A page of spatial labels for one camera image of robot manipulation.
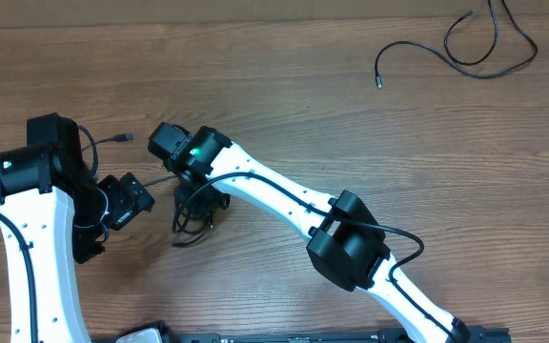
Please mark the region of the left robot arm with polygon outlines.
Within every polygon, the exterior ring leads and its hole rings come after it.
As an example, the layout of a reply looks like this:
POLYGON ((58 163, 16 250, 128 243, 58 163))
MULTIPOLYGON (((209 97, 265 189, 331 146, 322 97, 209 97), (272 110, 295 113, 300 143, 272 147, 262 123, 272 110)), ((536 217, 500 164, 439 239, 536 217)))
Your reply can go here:
POLYGON ((24 147, 0 152, 0 230, 13 342, 87 342, 75 266, 105 250, 154 200, 128 172, 97 180, 84 162, 85 128, 50 113, 27 122, 24 147))

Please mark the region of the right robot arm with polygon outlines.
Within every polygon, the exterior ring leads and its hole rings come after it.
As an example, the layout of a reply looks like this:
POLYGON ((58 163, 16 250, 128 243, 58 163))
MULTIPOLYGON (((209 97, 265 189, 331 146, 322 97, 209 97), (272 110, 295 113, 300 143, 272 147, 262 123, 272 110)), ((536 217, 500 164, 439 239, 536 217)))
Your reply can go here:
POLYGON ((223 133, 206 126, 197 133, 162 122, 148 150, 179 180, 173 231, 200 240, 232 197, 245 200, 290 226, 305 241, 313 267, 339 288, 363 290, 396 319, 413 342, 467 342, 464 322, 438 307, 403 272, 415 253, 396 259, 385 243, 388 233, 417 236, 378 224, 354 193, 338 196, 303 187, 269 169, 223 133))

